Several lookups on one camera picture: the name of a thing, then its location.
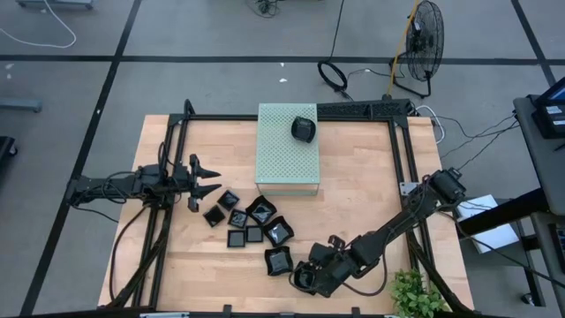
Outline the black perforated panel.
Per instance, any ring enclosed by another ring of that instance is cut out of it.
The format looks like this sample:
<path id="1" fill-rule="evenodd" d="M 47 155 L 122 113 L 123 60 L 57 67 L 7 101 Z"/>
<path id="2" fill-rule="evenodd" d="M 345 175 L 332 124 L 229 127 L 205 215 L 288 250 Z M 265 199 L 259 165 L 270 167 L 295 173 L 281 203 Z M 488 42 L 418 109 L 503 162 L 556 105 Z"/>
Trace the black perforated panel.
<path id="1" fill-rule="evenodd" d="M 317 112 L 322 117 L 394 117 L 406 116 L 410 106 L 408 99 L 329 102 L 318 103 Z"/>

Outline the black support beam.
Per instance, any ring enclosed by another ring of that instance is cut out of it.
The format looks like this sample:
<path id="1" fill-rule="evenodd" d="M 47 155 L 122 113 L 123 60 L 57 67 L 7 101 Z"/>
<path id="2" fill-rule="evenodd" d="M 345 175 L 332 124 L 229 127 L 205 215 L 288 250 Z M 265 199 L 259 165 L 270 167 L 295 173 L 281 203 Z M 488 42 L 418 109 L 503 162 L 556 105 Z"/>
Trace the black support beam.
<path id="1" fill-rule="evenodd" d="M 506 223 L 512 223 L 532 213 L 548 210 L 545 193 L 538 188 L 459 222 L 457 235 L 462 239 L 464 236 L 475 235 Z"/>

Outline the laptop with blue screen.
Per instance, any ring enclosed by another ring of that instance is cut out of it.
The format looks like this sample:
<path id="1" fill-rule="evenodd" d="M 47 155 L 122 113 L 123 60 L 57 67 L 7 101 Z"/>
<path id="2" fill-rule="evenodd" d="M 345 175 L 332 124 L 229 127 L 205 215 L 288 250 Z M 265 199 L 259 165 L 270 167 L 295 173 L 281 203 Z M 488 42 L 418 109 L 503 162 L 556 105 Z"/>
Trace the laptop with blue screen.
<path id="1" fill-rule="evenodd" d="M 545 139 L 565 138 L 565 77 L 542 95 L 532 95 L 534 123 Z"/>

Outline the black metal table frame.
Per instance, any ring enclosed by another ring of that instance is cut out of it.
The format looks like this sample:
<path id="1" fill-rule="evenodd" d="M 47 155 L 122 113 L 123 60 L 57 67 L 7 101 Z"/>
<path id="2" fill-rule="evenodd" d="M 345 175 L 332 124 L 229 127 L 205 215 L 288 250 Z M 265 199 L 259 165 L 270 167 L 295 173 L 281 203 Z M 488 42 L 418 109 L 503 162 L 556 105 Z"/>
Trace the black metal table frame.
<path id="1" fill-rule="evenodd" d="M 198 115 L 187 129 L 186 154 L 218 172 L 219 192 L 233 191 L 239 207 L 259 194 L 255 185 L 257 118 L 254 115 Z M 398 128 L 399 140 L 411 142 L 412 155 L 403 155 L 397 169 L 390 130 L 385 122 L 321 121 L 320 190 L 314 196 L 275 196 L 280 216 L 293 228 L 289 241 L 294 261 L 304 260 L 311 246 L 329 236 L 343 239 L 381 227 L 400 208 L 399 183 L 438 170 L 441 166 L 431 121 L 411 117 Z M 290 286 L 284 275 L 269 276 L 266 241 L 230 248 L 228 225 L 210 226 L 185 201 L 172 212 L 172 225 L 160 274 L 149 273 L 141 300 L 154 300 L 161 311 L 234 313 L 390 314 L 394 303 L 382 285 L 397 270 L 408 269 L 411 255 L 405 238 L 387 249 L 387 264 L 365 277 L 350 280 L 330 298 L 312 296 Z"/>

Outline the grey side table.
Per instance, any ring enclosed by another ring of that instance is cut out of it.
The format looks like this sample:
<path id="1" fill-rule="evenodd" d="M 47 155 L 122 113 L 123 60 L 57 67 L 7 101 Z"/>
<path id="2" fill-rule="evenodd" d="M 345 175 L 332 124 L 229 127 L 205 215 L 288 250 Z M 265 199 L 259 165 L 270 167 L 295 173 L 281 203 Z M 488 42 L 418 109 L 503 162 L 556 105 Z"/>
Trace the grey side table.
<path id="1" fill-rule="evenodd" d="M 550 224 L 565 227 L 565 149 L 555 151 L 565 140 L 547 140 L 542 137 L 532 118 L 535 107 L 529 98 L 516 98 L 513 105 L 548 206 L 547 212 L 533 213 L 531 220 L 548 274 L 563 284 L 561 287 L 552 283 L 554 291 L 559 296 L 565 296 L 565 272 L 561 269 L 550 232 Z"/>

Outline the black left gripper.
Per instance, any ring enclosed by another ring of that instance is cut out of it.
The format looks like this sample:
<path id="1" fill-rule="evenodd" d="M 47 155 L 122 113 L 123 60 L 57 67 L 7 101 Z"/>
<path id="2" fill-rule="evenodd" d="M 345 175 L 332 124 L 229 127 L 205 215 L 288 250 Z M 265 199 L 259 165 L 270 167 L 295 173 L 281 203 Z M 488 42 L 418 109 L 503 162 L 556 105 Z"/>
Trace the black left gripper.
<path id="1" fill-rule="evenodd" d="M 221 184 L 212 185 L 198 185 L 198 178 L 216 178 L 220 177 L 219 172 L 206 170 L 201 166 L 196 168 L 196 164 L 199 162 L 198 157 L 195 154 L 189 156 L 189 165 L 185 166 L 182 164 L 177 165 L 172 173 L 172 185 L 175 194 L 189 193 L 190 198 L 188 200 L 188 208 L 190 211 L 196 213 L 200 209 L 200 205 L 197 200 L 201 200 L 214 190 L 221 188 Z"/>

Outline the wavy square black plate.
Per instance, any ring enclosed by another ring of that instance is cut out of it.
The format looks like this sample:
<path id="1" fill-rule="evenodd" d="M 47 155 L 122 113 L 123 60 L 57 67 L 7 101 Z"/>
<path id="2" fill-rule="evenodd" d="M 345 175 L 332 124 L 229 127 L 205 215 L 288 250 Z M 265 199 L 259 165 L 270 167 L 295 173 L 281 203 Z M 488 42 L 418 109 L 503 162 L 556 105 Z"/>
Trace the wavy square black plate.
<path id="1" fill-rule="evenodd" d="M 245 212 L 255 223 L 263 225 L 277 213 L 277 208 L 264 195 L 260 195 L 245 209 Z"/>
<path id="2" fill-rule="evenodd" d="M 294 237 L 294 231 L 283 216 L 278 216 L 263 227 L 263 233 L 273 247 L 282 246 Z"/>
<path id="3" fill-rule="evenodd" d="M 290 273 L 294 269 L 290 249 L 287 246 L 267 249 L 264 253 L 264 257 L 267 264 L 267 274 L 269 276 L 280 276 L 284 273 Z"/>

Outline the green potted plant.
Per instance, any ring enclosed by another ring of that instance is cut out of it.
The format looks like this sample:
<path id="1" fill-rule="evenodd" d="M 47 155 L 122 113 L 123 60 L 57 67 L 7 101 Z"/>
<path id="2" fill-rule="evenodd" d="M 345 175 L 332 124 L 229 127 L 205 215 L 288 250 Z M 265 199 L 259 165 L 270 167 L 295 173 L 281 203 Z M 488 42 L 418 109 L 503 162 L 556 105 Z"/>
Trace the green potted plant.
<path id="1" fill-rule="evenodd" d="M 448 311 L 438 289 L 433 284 L 425 288 L 423 275 L 414 269 L 395 273 L 390 296 L 400 318 L 434 318 L 437 313 Z"/>

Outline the grey flat bar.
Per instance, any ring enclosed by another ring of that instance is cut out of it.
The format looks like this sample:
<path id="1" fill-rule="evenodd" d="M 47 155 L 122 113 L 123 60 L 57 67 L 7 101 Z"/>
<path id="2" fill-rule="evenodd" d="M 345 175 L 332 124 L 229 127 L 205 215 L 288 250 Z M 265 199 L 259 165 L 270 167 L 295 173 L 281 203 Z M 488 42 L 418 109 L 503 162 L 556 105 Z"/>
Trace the grey flat bar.
<path id="1" fill-rule="evenodd" d="M 0 97 L 1 110 L 26 110 L 39 113 L 42 111 L 40 100 Z"/>

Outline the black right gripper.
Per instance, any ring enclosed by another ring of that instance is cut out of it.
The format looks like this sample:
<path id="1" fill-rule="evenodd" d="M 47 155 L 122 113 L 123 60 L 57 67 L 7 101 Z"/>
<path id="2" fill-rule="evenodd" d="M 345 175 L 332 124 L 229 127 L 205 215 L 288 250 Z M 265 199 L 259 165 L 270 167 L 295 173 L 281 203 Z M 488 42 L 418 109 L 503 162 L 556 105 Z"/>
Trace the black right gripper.
<path id="1" fill-rule="evenodd" d="M 296 271 L 315 272 L 313 286 L 303 288 L 310 294 L 319 294 L 329 298 L 331 294 L 351 275 L 350 258 L 346 254 L 345 241 L 336 235 L 328 239 L 328 246 L 314 243 L 310 251 L 310 260 L 300 261 Z"/>

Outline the white paper box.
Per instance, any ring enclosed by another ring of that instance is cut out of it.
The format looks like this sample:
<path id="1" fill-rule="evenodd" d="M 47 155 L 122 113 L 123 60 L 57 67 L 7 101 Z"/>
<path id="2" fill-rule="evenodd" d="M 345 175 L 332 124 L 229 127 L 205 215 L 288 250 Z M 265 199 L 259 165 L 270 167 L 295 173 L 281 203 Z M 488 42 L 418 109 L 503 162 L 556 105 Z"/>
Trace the white paper box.
<path id="1" fill-rule="evenodd" d="M 463 201 L 456 208 L 457 221 L 462 222 L 467 218 L 479 215 L 490 208 L 496 208 L 498 203 L 491 194 Z M 472 235 L 470 241 L 480 254 L 511 245 L 518 241 L 518 236 L 509 224 L 503 224 L 491 230 Z"/>

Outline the green perforated metal shelf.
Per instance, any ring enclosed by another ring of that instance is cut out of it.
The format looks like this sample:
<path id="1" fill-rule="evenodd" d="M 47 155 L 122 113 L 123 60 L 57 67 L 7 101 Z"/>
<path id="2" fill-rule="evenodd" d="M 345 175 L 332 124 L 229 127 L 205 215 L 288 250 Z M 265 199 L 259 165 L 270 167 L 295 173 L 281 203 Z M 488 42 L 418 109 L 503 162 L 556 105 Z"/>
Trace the green perforated metal shelf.
<path id="1" fill-rule="evenodd" d="M 297 119 L 313 122 L 318 130 L 314 103 L 261 103 L 258 108 L 255 185 L 260 194 L 315 196 L 320 188 L 318 135 L 305 142 L 293 137 Z"/>

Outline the grey cart base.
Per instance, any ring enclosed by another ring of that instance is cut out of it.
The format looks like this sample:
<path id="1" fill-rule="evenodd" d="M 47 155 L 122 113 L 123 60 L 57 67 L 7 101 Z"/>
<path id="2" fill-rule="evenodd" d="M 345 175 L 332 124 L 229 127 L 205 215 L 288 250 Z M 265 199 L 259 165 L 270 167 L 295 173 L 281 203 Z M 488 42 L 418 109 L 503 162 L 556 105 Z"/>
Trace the grey cart base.
<path id="1" fill-rule="evenodd" d="M 94 0 L 15 0 L 15 2 L 20 7 L 26 7 L 28 4 L 38 4 L 38 5 L 74 5 L 82 6 L 87 10 L 92 10 L 94 8 Z"/>

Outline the black floor fan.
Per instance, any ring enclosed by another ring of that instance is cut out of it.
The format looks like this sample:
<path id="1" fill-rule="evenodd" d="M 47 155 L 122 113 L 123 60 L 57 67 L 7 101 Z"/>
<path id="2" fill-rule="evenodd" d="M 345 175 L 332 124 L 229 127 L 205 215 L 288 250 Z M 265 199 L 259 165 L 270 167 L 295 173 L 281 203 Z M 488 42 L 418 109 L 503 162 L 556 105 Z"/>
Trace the black floor fan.
<path id="1" fill-rule="evenodd" d="M 404 52 L 393 57 L 388 64 L 390 71 L 393 71 L 395 61 L 398 64 L 406 64 L 413 79 L 425 82 L 427 92 L 422 94 L 401 85 L 397 82 L 396 75 L 393 76 L 395 86 L 424 99 L 432 93 L 431 78 L 438 71 L 443 57 L 443 17 L 437 4 L 431 0 L 421 0 L 409 21 Z"/>

